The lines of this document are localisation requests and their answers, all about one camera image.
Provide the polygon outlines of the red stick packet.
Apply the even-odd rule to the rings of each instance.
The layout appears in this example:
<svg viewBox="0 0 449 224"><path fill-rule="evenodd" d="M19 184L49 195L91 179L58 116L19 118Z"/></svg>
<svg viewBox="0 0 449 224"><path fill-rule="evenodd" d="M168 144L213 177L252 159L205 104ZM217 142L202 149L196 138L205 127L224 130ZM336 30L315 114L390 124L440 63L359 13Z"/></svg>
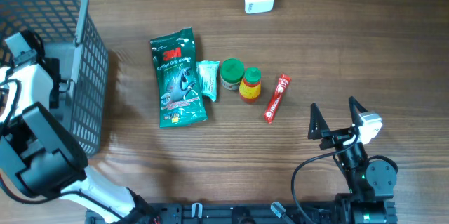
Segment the red stick packet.
<svg viewBox="0 0 449 224"><path fill-rule="evenodd" d="M281 74L278 83L276 85L272 99L270 100L266 110L264 111L264 119L268 124L271 124L276 115L276 111L279 108L280 102L282 101L283 94L291 82L291 77L287 74Z"/></svg>

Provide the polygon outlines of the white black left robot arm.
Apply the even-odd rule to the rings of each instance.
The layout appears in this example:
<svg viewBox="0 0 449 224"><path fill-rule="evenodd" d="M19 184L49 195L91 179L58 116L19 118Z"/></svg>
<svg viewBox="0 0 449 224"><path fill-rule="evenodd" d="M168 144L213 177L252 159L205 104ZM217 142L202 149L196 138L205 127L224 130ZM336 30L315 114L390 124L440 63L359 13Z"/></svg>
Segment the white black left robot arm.
<svg viewBox="0 0 449 224"><path fill-rule="evenodd" d="M6 44L13 62L1 68L1 170L21 195L2 182L4 193L29 205L66 199L105 223L156 223L157 212L140 195L89 166L80 144L50 113L62 80L48 66L41 37L19 31Z"/></svg>

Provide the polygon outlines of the red yellow sauce bottle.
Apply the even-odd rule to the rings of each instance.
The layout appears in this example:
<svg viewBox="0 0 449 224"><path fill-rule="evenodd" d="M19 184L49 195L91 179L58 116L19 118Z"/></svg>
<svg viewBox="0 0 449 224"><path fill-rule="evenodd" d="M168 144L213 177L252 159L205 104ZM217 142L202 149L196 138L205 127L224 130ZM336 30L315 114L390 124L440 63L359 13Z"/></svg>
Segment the red yellow sauce bottle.
<svg viewBox="0 0 449 224"><path fill-rule="evenodd" d="M257 67L249 67L239 86L239 95L246 103L254 103L262 90L262 73Z"/></svg>

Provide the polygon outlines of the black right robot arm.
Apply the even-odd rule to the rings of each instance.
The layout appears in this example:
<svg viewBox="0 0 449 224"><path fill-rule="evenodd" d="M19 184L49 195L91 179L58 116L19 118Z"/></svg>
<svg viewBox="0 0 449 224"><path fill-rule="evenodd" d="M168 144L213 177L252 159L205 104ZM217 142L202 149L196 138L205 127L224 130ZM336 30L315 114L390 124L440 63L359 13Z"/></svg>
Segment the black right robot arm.
<svg viewBox="0 0 449 224"><path fill-rule="evenodd" d="M335 196L331 207L332 223L397 223L394 197L398 166L382 155L369 157L364 146L382 128L381 116L364 108L354 97L349 99L352 125L330 130L317 104L311 104L308 138L320 140L320 149L334 149L348 193Z"/></svg>

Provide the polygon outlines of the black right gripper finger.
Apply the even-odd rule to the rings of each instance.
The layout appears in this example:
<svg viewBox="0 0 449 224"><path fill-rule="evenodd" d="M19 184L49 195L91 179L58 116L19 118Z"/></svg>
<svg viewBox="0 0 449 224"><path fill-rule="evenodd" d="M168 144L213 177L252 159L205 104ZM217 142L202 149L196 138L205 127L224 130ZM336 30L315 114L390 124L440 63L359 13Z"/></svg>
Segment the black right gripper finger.
<svg viewBox="0 0 449 224"><path fill-rule="evenodd" d="M362 122L360 119L360 114L367 112L367 109L362 106L354 96L349 97L349 110L351 113L352 123L356 126L361 126Z"/></svg>
<svg viewBox="0 0 449 224"><path fill-rule="evenodd" d="M316 103L310 106L310 123L308 130L308 139L318 140L330 137L330 129L323 118L320 109Z"/></svg>

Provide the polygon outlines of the green snack bag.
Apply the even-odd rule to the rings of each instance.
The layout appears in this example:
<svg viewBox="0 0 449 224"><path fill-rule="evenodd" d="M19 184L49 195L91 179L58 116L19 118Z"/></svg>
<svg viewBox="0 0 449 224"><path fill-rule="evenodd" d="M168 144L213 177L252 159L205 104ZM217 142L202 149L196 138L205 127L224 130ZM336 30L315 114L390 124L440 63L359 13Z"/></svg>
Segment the green snack bag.
<svg viewBox="0 0 449 224"><path fill-rule="evenodd" d="M191 27L151 39L159 88L159 126L187 126L208 118L196 71L196 44Z"/></svg>

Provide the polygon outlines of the light blue tissue packet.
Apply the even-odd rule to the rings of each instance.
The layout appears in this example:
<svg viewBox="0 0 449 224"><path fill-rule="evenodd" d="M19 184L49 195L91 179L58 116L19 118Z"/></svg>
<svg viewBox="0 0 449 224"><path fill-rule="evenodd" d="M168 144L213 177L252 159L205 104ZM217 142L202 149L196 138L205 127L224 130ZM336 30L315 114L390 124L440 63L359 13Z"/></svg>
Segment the light blue tissue packet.
<svg viewBox="0 0 449 224"><path fill-rule="evenodd" d="M199 83L202 95L217 100L217 75L220 66L219 61L203 60L196 63L196 71L199 75Z"/></svg>

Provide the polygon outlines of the green lid jar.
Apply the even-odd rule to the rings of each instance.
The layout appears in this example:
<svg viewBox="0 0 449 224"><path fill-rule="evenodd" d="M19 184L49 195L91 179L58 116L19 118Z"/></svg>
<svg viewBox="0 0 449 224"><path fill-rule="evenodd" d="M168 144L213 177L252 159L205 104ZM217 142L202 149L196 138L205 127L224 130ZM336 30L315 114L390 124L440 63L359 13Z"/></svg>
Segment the green lid jar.
<svg viewBox="0 0 449 224"><path fill-rule="evenodd" d="M236 58L225 60L220 68L221 84L230 91L237 91L245 73L244 64Z"/></svg>

